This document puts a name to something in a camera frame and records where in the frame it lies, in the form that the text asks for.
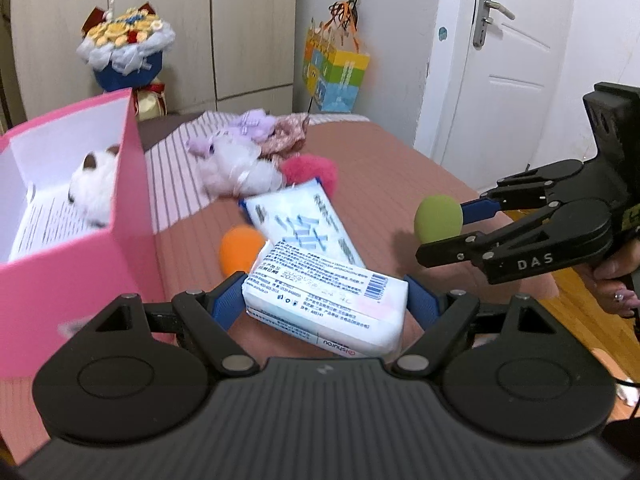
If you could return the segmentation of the person's right hand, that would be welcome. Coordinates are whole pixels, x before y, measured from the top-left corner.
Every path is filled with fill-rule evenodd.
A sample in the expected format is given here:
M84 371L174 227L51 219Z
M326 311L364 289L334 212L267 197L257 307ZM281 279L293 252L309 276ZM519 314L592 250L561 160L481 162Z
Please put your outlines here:
M622 277L637 270L639 264L639 241L632 240L600 266L592 268L583 263L573 270L604 312L630 318L639 307L639 298L623 283Z

